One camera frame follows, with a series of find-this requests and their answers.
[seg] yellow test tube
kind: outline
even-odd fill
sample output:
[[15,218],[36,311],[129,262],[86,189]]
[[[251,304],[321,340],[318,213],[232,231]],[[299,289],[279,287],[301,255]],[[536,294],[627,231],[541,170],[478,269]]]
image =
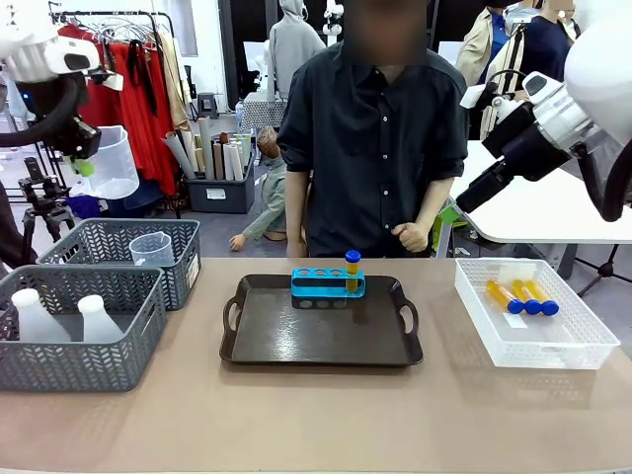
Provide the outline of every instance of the yellow test tube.
[[347,260],[347,293],[355,293],[357,291],[357,275],[359,274],[359,261],[362,256],[357,250],[349,250],[345,255]]
[[542,313],[545,316],[555,316],[560,311],[560,305],[551,299],[537,281],[530,280],[526,283],[529,291],[542,303]]
[[512,283],[513,293],[524,303],[524,310],[527,314],[537,314],[542,311],[542,303],[538,301],[529,288],[526,287],[524,281],[515,279]]
[[503,311],[509,311],[512,314],[519,314],[524,309],[524,303],[517,299],[512,293],[500,286],[496,281],[487,282],[487,293],[501,305]]

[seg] white plastic basket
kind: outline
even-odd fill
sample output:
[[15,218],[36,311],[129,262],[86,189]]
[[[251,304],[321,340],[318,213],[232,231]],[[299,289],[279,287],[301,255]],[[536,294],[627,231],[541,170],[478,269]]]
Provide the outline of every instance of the white plastic basket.
[[[504,314],[487,295],[486,283],[511,287],[517,278],[537,281],[560,312]],[[544,261],[457,259],[454,285],[496,366],[596,370],[621,344]]]

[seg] basket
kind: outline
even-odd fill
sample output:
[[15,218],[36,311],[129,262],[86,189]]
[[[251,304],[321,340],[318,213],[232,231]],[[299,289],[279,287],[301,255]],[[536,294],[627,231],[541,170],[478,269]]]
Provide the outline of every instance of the basket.
[[[167,324],[160,269],[27,266],[0,281],[0,390],[124,392],[140,381]],[[35,288],[71,337],[64,344],[20,342],[11,295]],[[111,344],[83,344],[79,300],[100,294],[123,331]]]
[[[547,317],[504,313],[486,294],[490,279],[537,281],[560,305]],[[599,369],[620,342],[544,261],[457,259],[455,283],[496,366]]]
[[201,268],[199,222],[172,219],[88,219],[38,258],[38,264],[133,265],[129,243],[136,237],[165,232],[176,263],[163,267],[167,311],[182,309]]

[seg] gray basket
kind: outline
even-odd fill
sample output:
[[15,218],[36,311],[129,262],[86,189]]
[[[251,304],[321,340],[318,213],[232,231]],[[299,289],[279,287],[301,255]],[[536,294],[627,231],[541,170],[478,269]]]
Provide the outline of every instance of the gray basket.
[[153,232],[171,236],[176,264],[163,267],[167,311],[182,309],[201,269],[199,222],[173,219],[87,219],[38,258],[38,264],[133,265],[129,243]]
[[[160,269],[27,266],[0,281],[0,390],[124,392],[140,381],[167,325]],[[70,334],[65,344],[20,342],[11,295],[35,288],[48,312]],[[83,344],[79,300],[100,294],[123,331],[112,344]]]

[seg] bottle cap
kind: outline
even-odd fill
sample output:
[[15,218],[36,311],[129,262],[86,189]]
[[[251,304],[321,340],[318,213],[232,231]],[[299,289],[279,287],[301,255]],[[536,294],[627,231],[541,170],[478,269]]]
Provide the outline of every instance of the bottle cap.
[[527,314],[534,315],[542,311],[542,303],[535,299],[529,299],[524,303],[524,310]]
[[542,303],[542,313],[545,316],[555,316],[560,312],[560,305],[555,301],[544,301]]
[[97,311],[101,311],[105,307],[105,304],[101,296],[91,294],[90,296],[81,298],[77,303],[77,307],[81,314],[96,313]]
[[510,304],[507,305],[507,310],[512,314],[520,314],[524,309],[524,303],[519,299],[513,299]]
[[40,294],[36,289],[26,288],[16,291],[11,296],[11,301],[17,308],[26,308],[40,302]]
[[362,255],[360,255],[357,250],[349,250],[345,255],[345,258],[350,264],[357,264],[360,260],[362,260]]

